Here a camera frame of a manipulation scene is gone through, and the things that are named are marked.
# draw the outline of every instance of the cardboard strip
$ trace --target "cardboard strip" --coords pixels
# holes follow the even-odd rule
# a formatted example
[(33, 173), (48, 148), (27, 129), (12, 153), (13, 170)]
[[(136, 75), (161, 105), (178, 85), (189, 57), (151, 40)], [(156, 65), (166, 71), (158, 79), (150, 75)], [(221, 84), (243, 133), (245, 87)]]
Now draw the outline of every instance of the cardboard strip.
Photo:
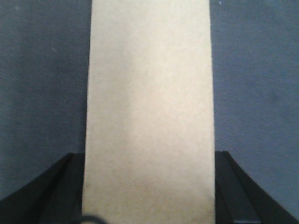
[(94, 0), (84, 212), (214, 223), (207, 0)]

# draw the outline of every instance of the black cable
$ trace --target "black cable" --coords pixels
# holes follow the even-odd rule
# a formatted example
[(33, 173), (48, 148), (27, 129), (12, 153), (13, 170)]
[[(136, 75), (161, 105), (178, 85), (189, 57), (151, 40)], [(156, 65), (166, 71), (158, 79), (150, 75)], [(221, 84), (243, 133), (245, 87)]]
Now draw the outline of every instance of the black cable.
[(83, 224), (84, 222), (93, 222), (94, 224), (107, 224), (104, 219), (90, 215), (82, 216), (81, 218), (71, 222), (70, 224)]

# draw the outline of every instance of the beige cardboard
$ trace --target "beige cardboard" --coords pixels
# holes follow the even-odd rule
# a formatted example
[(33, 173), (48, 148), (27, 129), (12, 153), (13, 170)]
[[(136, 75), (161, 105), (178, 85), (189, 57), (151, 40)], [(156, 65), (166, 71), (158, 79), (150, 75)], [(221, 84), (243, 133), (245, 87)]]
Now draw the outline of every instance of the beige cardboard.
[(94, 0), (84, 213), (214, 223), (208, 0)]

